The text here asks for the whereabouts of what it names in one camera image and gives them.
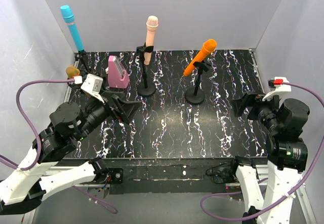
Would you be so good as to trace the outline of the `black round-base stand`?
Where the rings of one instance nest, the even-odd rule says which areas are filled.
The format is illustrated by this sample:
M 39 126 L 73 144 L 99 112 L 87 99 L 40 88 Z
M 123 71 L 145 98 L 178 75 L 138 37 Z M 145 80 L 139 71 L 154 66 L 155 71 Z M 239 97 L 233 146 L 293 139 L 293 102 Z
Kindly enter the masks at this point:
M 210 69 L 210 64 L 206 63 L 204 60 L 201 62 L 194 62 L 193 65 L 198 68 L 197 79 L 195 81 L 195 86 L 189 88 L 185 92 L 185 100 L 190 105 L 200 105 L 205 100 L 205 93 L 200 88 L 201 76 L 204 72 L 208 72 Z
M 155 84 L 147 80 L 147 72 L 145 67 L 145 53 L 151 53 L 154 46 L 139 46 L 136 48 L 136 53 L 139 54 L 139 61 L 141 62 L 142 67 L 142 81 L 137 85 L 138 95 L 147 98 L 155 94 L 156 87 Z

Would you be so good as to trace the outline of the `gold microphone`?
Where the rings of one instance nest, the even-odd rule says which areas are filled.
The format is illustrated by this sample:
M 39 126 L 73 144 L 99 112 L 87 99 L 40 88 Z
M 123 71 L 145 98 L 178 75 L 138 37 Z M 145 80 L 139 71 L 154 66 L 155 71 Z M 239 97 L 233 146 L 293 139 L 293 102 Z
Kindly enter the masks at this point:
M 80 76 L 80 70 L 74 66 L 68 66 L 65 71 L 69 79 Z

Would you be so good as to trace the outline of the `orange microphone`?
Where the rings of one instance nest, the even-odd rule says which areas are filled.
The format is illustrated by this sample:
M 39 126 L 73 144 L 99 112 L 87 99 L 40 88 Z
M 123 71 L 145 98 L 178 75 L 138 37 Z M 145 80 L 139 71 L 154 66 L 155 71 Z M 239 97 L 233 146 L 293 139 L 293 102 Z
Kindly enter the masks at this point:
M 183 75 L 189 76 L 195 69 L 194 63 L 203 61 L 209 54 L 211 54 L 216 49 L 216 46 L 217 42 L 214 39 L 208 39 L 206 42 L 204 42 L 198 54 L 192 59 L 192 61 L 184 70 Z

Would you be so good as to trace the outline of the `cream pink microphone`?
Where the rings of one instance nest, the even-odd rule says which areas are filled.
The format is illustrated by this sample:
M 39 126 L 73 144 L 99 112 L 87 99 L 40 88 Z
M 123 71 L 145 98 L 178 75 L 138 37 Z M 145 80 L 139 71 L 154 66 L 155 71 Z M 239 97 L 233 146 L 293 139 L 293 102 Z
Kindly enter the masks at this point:
M 155 37 L 155 32 L 158 28 L 158 18 L 154 15 L 151 15 L 148 17 L 147 22 L 146 22 L 146 27 L 147 27 L 147 34 L 146 34 L 146 46 L 153 46 L 154 45 L 154 37 Z M 150 60 L 151 60 L 151 54 L 152 52 L 145 52 L 144 53 L 144 64 L 149 65 Z

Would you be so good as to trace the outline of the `blue microphone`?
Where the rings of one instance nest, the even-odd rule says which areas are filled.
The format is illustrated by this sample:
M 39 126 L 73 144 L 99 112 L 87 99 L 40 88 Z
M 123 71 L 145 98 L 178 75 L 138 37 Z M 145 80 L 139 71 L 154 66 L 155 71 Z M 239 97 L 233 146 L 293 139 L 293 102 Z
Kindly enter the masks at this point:
M 79 35 L 76 23 L 75 23 L 75 18 L 72 9 L 70 8 L 69 5 L 62 5 L 60 7 L 61 15 L 63 20 L 68 26 L 69 32 L 71 34 L 71 37 L 74 41 L 75 47 L 77 51 L 83 51 L 84 46 L 81 40 L 81 37 Z

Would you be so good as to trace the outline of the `black tripod stand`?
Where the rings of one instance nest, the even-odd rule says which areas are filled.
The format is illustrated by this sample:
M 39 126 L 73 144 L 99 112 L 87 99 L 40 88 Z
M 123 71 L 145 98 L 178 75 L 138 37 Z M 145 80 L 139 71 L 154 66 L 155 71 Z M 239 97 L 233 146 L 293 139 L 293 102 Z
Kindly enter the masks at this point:
M 87 72 L 91 72 L 91 69 L 86 64 L 87 53 L 85 52 L 85 50 L 78 51 L 78 53 L 74 55 L 74 58 L 76 61 L 81 62 Z

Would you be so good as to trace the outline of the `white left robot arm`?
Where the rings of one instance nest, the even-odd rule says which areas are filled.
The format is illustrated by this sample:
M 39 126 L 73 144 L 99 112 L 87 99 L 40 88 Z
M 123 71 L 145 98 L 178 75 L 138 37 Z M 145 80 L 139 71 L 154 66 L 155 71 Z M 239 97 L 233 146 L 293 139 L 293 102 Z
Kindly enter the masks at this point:
M 104 91 L 104 101 L 89 99 L 85 111 L 75 102 L 58 106 L 50 114 L 49 127 L 38 135 L 40 145 L 34 141 L 14 172 L 1 181 L 1 215 L 28 213 L 53 194 L 81 183 L 121 183 L 115 175 L 123 174 L 122 169 L 108 168 L 100 157 L 59 174 L 45 174 L 76 149 L 74 142 L 84 140 L 107 118 L 129 124 L 142 102 L 122 97 L 123 93 Z

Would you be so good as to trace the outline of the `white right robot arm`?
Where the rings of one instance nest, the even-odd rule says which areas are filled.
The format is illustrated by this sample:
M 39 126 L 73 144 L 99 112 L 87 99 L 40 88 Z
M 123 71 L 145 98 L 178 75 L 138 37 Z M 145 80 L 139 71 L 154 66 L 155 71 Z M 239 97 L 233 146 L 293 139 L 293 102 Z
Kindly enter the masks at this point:
M 254 161 L 236 156 L 231 162 L 231 172 L 241 185 L 245 201 L 243 223 L 289 223 L 293 187 L 306 168 L 308 150 L 300 135 L 308 120 L 309 107 L 297 99 L 279 101 L 278 93 L 254 92 L 231 100 L 236 117 L 249 108 L 248 119 L 260 121 L 268 130 L 268 180 L 264 196 Z

